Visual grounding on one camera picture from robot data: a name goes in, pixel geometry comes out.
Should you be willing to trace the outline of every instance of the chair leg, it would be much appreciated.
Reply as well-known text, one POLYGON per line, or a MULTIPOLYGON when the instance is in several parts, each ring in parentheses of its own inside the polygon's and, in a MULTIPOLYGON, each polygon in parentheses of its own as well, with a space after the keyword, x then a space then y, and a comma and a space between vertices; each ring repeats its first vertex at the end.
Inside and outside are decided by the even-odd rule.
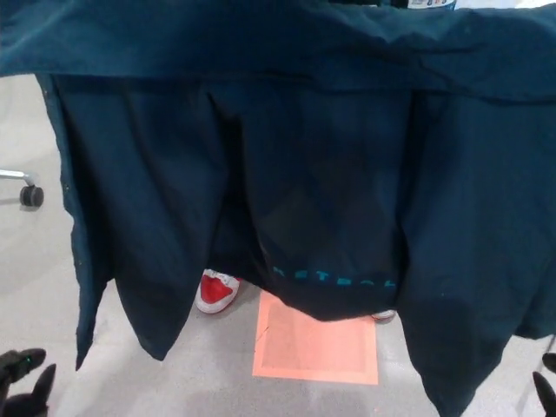
POLYGON ((19 201, 25 207, 39 208, 44 202, 43 189, 37 187, 35 177, 23 171, 8 171, 0 169, 0 180, 24 180, 27 184, 19 193, 19 201))
POLYGON ((33 187, 36 184, 35 178, 32 174, 23 171, 8 171, 0 169, 0 179, 4 180, 24 180, 28 187, 33 187))

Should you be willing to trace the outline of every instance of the dark teal jacket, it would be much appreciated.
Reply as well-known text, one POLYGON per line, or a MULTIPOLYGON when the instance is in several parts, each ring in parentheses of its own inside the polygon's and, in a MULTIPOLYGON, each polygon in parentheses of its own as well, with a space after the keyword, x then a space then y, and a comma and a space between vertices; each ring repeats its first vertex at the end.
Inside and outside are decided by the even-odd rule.
POLYGON ((460 415, 513 334, 556 331, 556 8, 0 0, 36 73, 81 294, 162 360, 206 267, 321 320, 396 308, 460 415))

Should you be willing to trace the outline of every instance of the orange paper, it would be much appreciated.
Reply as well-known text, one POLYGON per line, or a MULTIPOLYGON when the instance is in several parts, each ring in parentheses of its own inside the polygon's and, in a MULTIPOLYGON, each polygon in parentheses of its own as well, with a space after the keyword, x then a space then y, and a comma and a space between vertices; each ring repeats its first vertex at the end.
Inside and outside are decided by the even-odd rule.
POLYGON ((261 293, 253 376, 377 385, 374 322, 323 323, 261 293))

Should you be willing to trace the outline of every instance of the jacket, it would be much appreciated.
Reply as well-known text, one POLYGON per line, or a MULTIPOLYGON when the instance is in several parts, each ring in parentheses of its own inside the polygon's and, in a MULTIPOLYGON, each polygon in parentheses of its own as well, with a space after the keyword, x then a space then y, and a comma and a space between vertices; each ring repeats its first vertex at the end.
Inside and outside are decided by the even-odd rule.
POLYGON ((397 309, 442 417, 555 332, 555 7, 0 9, 62 156, 78 367, 107 281, 162 360, 204 268, 322 321, 397 309))

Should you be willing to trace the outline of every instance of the gray floor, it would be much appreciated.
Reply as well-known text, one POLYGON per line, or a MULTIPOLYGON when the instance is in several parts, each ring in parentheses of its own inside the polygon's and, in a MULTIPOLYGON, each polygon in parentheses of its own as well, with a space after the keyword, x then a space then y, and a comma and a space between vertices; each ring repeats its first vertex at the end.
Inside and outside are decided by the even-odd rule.
MULTIPOLYGON (((217 317, 194 312, 164 363, 138 346, 116 293, 99 313, 96 343, 74 372, 77 287, 71 219, 63 211, 59 157, 31 77, 0 79, 0 166, 40 175, 46 203, 20 208, 19 182, 0 182, 0 352, 44 347, 58 364, 56 417, 427 417, 437 415, 407 357, 398 321, 377 329, 380 384, 375 387, 254 378, 258 291, 244 288, 217 317)), ((480 388, 466 417, 543 415, 530 375, 547 341, 513 340, 502 365, 480 388), (518 413, 520 397, 526 400, 518 413)), ((13 392, 29 390, 35 377, 13 392)))

